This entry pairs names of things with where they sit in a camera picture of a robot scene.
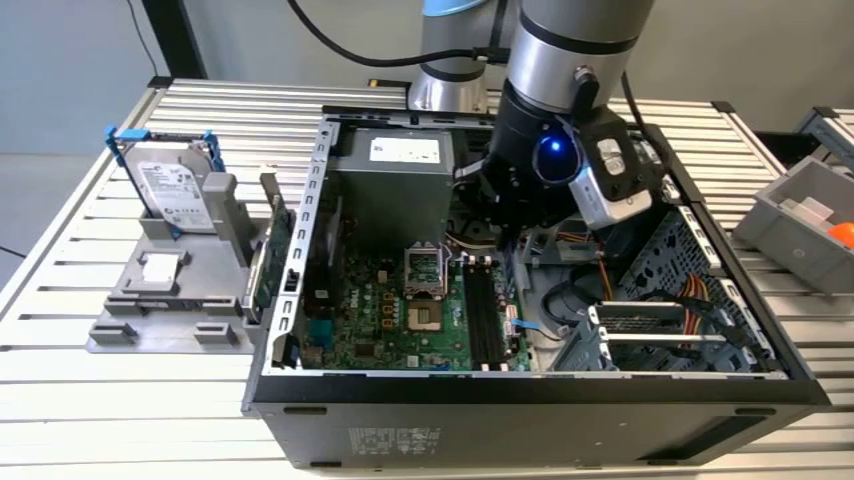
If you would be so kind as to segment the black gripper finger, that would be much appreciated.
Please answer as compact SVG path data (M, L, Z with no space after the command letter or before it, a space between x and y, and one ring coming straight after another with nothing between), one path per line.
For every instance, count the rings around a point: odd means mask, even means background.
M525 178L506 162L474 162L456 171L461 199L500 232L500 243L516 243L528 206Z

